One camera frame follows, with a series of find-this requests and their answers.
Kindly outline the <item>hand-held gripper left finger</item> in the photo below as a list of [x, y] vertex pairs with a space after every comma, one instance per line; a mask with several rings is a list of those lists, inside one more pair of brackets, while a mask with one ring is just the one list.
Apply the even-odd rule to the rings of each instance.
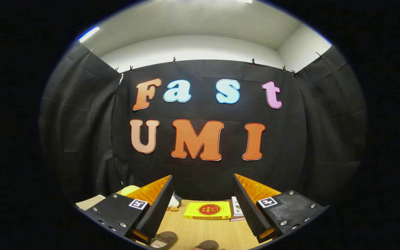
[[173, 193], [173, 176], [168, 175], [127, 195], [113, 193], [89, 206], [85, 214], [123, 237], [150, 243]]

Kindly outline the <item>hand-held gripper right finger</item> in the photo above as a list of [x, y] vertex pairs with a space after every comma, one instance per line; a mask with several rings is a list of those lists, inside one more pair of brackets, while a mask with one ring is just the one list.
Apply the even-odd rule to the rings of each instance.
[[280, 192], [239, 174], [233, 180], [234, 196], [259, 243], [297, 231], [329, 208], [295, 190]]

